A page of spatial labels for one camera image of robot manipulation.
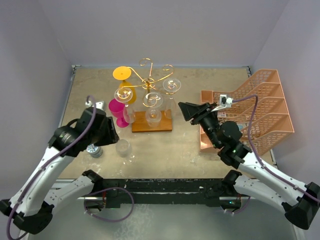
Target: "gray wall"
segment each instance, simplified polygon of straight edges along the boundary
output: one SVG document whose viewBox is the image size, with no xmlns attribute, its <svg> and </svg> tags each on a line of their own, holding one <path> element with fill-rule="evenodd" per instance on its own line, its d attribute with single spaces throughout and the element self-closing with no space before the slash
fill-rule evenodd
<svg viewBox="0 0 320 240">
<path fill-rule="evenodd" d="M 1 0 L 0 199 L 15 194 L 39 163 L 58 126 L 71 72 L 37 0 Z M 0 239 L 7 239 L 7 219 L 0 214 Z"/>
<path fill-rule="evenodd" d="M 253 65 L 278 69 L 295 134 L 274 149 L 279 168 L 320 184 L 320 1 L 290 0 Z M 320 214 L 306 232 L 319 239 Z"/>
<path fill-rule="evenodd" d="M 39 0 L 72 64 L 252 65 L 288 0 Z"/>
</svg>

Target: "plastic basket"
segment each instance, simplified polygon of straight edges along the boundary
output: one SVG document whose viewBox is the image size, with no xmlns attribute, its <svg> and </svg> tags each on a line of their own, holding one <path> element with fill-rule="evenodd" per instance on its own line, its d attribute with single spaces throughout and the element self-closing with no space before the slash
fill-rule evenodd
<svg viewBox="0 0 320 240">
<path fill-rule="evenodd" d="M 259 155 L 265 154 L 284 138 L 294 133 L 286 99 L 277 70 L 261 69 L 232 92 L 202 90 L 200 103 L 219 102 L 220 94 L 241 99 L 252 94 L 258 95 L 258 105 L 253 118 L 251 138 Z M 232 104 L 219 112 L 221 122 L 234 121 L 242 128 L 242 141 L 249 146 L 248 124 L 255 104 L 250 98 Z M 208 137 L 200 128 L 200 151 L 216 152 Z"/>
</svg>

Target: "table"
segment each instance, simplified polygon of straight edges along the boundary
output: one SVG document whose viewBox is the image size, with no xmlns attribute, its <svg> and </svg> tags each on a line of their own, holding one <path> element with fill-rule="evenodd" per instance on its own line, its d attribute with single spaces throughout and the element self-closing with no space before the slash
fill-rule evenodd
<svg viewBox="0 0 320 240">
<path fill-rule="evenodd" d="M 87 95 L 93 95 L 96 101 L 105 101 L 107 115 L 108 103 L 114 98 L 119 81 L 112 76 L 114 68 L 79 68 L 76 71 L 70 96 L 64 113 L 62 125 L 79 118 L 85 109 Z M 137 68 L 143 77 L 148 76 L 148 68 Z M 155 80 L 165 76 L 161 69 L 154 69 Z M 248 79 L 245 68 L 175 68 L 172 77 L 181 81 L 181 89 L 174 95 L 176 102 L 200 102 L 201 90 L 230 92 Z M 132 74 L 128 79 L 132 84 L 141 81 Z M 136 88 L 136 111 L 145 111 L 142 104 L 144 89 Z M 173 119 L 172 132 L 132 133 L 131 127 L 116 131 L 121 139 L 132 144 L 136 162 L 123 165 L 117 155 L 115 145 L 103 146 L 103 155 L 92 158 L 87 152 L 81 152 L 62 172 L 60 179 L 76 179 L 83 171 L 92 169 L 103 178 L 223 178 L 232 168 L 226 166 L 214 153 L 199 153 L 199 126 L 185 122 L 181 111 Z M 262 158 L 272 163 L 270 154 Z"/>
</svg>

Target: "gray floor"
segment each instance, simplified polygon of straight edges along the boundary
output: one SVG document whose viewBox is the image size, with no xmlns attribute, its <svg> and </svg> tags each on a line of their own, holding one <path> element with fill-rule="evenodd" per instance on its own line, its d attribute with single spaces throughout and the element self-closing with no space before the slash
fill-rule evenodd
<svg viewBox="0 0 320 240">
<path fill-rule="evenodd" d="M 105 209 L 99 215 L 116 219 L 130 210 Z M 84 214 L 83 200 L 67 206 L 50 225 L 28 240 L 296 240 L 292 225 L 272 207 L 252 200 L 231 216 L 203 205 L 137 205 L 132 215 L 108 223 Z"/>
</svg>

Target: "tabletop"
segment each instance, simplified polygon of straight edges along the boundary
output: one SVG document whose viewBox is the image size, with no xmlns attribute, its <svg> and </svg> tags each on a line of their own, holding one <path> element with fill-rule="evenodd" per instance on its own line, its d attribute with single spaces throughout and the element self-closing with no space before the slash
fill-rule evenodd
<svg viewBox="0 0 320 240">
<path fill-rule="evenodd" d="M 76 70 L 62 125 L 80 117 L 86 108 L 87 95 L 93 95 L 96 101 L 105 101 L 106 114 L 111 116 L 108 103 L 114 98 L 115 90 L 120 84 L 113 78 L 113 70 L 114 68 Z M 147 68 L 137 68 L 136 71 L 145 78 L 149 73 Z M 155 68 L 152 72 L 155 80 L 163 76 L 165 73 L 161 68 Z M 175 101 L 199 104 L 201 90 L 233 91 L 248 79 L 248 74 L 245 68 L 175 68 L 172 77 L 181 81 L 181 89 L 174 95 Z M 141 84 L 133 74 L 128 81 L 134 85 Z M 144 91 L 141 87 L 136 88 L 136 111 L 146 110 L 142 104 Z M 81 152 L 59 178 L 76 179 L 88 169 L 105 179 L 223 178 L 232 169 L 216 153 L 199 152 L 200 128 L 185 122 L 179 108 L 172 119 L 172 132 L 132 133 L 130 125 L 126 128 L 116 126 L 116 131 L 120 139 L 131 143 L 135 156 L 133 164 L 124 165 L 113 144 L 103 146 L 103 154 L 99 158 L 92 158 L 86 151 Z M 270 153 L 262 156 L 262 159 L 272 162 Z"/>
</svg>

